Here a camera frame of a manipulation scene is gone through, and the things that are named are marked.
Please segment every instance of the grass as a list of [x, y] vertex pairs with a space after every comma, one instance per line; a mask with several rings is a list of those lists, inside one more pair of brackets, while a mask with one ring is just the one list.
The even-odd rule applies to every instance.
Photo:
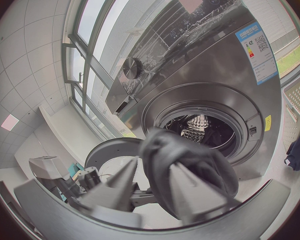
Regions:
[[130, 133], [124, 133], [122, 134], [123, 137], [131, 137], [131, 138], [136, 138], [136, 135], [134, 135], [132, 132]]
[[300, 45], [287, 56], [277, 61], [280, 78], [300, 64]]

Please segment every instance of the energy label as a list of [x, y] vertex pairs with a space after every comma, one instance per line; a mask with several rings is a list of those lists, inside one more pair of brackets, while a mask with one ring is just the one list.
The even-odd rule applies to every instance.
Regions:
[[235, 35], [249, 58], [258, 85], [278, 74], [270, 44], [259, 23], [255, 22]]

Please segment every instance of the glass pane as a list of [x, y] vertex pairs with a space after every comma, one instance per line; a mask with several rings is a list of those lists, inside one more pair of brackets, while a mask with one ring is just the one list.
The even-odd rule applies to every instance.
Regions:
[[89, 42], [93, 25], [105, 0], [88, 0], [79, 23], [78, 34]]
[[94, 122], [97, 128], [99, 128], [109, 139], [115, 138], [115, 136], [108, 130], [108, 128], [97, 118], [92, 110], [86, 105], [86, 114]]
[[295, 25], [279, 0], [243, 1], [266, 34], [280, 78], [284, 77], [300, 64], [300, 37]]
[[96, 76], [92, 69], [89, 69], [88, 84], [87, 84], [87, 96], [91, 99], [92, 103], [97, 109], [104, 115], [104, 117], [112, 124], [112, 126], [124, 137], [136, 137], [127, 126], [116, 116], [110, 113], [105, 100], [108, 95], [108, 89]]
[[76, 89], [74, 89], [74, 98], [77, 100], [79, 105], [82, 107], [82, 98]]
[[116, 77], [132, 47], [171, 0], [116, 0], [100, 30], [93, 55]]
[[79, 73], [84, 71], [84, 58], [73, 47], [66, 47], [66, 70], [69, 81], [79, 82]]

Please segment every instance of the yellow warning sticker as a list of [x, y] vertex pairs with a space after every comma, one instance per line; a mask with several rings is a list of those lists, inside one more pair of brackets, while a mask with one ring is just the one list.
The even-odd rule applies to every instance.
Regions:
[[271, 128], [271, 115], [269, 115], [265, 118], [265, 129], [264, 129], [264, 131], [266, 132], [266, 131], [270, 130], [270, 128]]

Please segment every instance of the white wall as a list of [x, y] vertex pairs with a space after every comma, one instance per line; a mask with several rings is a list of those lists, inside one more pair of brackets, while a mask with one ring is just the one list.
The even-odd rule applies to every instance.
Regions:
[[64, 148], [82, 165], [90, 151], [101, 140], [85, 124], [71, 104], [65, 106], [52, 116], [40, 107], [48, 126]]
[[20, 167], [0, 169], [0, 181], [3, 181], [12, 197], [17, 201], [13, 189], [28, 180]]
[[62, 146], [46, 122], [42, 123], [20, 146], [15, 158], [27, 178], [33, 178], [29, 158], [57, 156], [68, 169], [76, 159]]

